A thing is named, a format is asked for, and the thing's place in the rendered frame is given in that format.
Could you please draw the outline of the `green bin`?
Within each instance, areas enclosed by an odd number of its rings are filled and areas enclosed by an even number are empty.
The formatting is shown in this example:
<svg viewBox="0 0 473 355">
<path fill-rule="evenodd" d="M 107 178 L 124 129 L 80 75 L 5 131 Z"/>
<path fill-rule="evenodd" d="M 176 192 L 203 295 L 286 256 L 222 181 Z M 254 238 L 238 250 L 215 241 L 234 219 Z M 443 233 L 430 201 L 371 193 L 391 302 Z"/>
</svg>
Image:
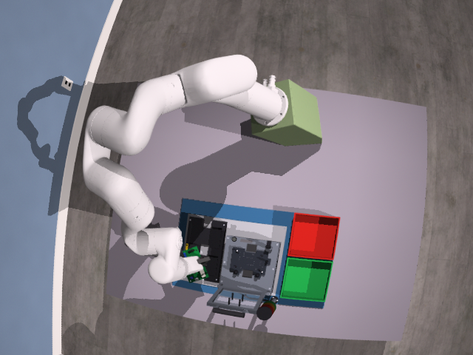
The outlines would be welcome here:
<svg viewBox="0 0 473 355">
<path fill-rule="evenodd" d="M 288 257 L 280 298 L 325 302 L 332 267 L 333 261 Z"/>
</svg>

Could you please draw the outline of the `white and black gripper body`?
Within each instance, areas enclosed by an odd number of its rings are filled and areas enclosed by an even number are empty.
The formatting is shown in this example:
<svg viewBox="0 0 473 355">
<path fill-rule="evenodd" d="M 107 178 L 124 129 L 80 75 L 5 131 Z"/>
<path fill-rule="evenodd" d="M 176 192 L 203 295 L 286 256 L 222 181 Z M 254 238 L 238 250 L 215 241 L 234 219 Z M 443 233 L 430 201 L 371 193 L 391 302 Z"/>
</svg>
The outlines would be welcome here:
<svg viewBox="0 0 473 355">
<path fill-rule="evenodd" d="M 183 257 L 183 259 L 188 264 L 188 274 L 193 274 L 194 272 L 198 272 L 198 271 L 203 270 L 203 266 L 201 264 L 198 264 L 198 262 L 197 262 L 197 260 L 199 259 L 198 256 Z"/>
</svg>

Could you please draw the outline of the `red open-top bin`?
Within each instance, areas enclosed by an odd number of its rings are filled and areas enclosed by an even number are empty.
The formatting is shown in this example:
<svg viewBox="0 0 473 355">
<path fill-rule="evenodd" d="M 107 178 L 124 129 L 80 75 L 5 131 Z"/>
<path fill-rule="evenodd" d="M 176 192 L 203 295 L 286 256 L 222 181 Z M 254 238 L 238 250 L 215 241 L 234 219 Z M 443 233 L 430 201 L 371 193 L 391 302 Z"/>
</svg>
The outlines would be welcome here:
<svg viewBox="0 0 473 355">
<path fill-rule="evenodd" d="M 340 217 L 329 217 L 294 213 L 288 256 L 334 260 Z"/>
</svg>

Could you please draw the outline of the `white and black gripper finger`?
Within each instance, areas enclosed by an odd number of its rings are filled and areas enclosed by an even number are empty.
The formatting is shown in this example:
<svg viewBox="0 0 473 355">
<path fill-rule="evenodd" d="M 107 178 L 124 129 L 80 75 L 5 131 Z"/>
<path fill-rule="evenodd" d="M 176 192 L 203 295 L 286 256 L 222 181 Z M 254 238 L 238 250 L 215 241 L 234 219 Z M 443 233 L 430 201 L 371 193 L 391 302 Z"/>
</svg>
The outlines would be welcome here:
<svg viewBox="0 0 473 355">
<path fill-rule="evenodd" d="M 206 261 L 209 261 L 209 260 L 210 260 L 210 257 L 199 257 L 197 262 L 198 262 L 198 264 L 200 263 L 202 266 L 206 266 L 207 265 Z"/>
</svg>

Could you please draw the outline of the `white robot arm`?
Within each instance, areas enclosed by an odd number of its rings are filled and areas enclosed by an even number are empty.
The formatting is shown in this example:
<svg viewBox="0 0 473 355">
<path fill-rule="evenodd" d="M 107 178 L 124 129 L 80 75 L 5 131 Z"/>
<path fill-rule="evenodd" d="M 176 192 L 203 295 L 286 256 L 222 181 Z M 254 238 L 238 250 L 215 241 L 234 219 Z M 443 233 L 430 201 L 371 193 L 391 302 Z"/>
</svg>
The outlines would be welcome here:
<svg viewBox="0 0 473 355">
<path fill-rule="evenodd" d="M 128 112 L 99 106 L 89 115 L 84 135 L 84 183 L 122 220 L 124 243 L 135 254 L 157 256 L 148 266 L 156 283 L 186 277 L 182 232 L 178 227 L 145 229 L 154 217 L 154 206 L 134 175 L 109 159 L 111 150 L 136 155 L 148 144 L 161 115 L 208 102 L 233 107 L 252 115 L 261 125 L 273 126 L 288 108 L 287 96 L 274 85 L 275 78 L 270 76 L 268 86 L 267 79 L 263 85 L 256 82 L 256 66 L 243 55 L 212 58 L 143 82 L 135 90 Z"/>
</svg>

